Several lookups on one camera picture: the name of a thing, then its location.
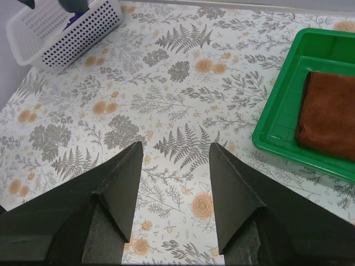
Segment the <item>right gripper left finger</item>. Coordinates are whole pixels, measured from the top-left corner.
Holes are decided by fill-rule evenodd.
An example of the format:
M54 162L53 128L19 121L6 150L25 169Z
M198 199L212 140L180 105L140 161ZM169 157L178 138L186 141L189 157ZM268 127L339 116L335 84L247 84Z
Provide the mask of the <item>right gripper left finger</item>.
M1 213L2 263L120 263L130 241L143 145Z

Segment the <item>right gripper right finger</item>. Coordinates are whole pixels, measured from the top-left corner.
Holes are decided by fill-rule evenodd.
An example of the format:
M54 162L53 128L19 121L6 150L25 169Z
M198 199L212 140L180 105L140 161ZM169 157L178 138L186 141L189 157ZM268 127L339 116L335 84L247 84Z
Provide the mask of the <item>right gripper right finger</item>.
M353 263L354 226L243 163L209 151L219 252L226 263Z

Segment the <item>brown towel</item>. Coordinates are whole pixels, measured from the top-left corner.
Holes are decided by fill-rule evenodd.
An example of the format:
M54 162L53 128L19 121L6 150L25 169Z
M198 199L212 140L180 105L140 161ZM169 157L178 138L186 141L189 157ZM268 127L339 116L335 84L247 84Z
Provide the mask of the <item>brown towel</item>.
M354 76L307 74L296 141L305 149L354 161Z

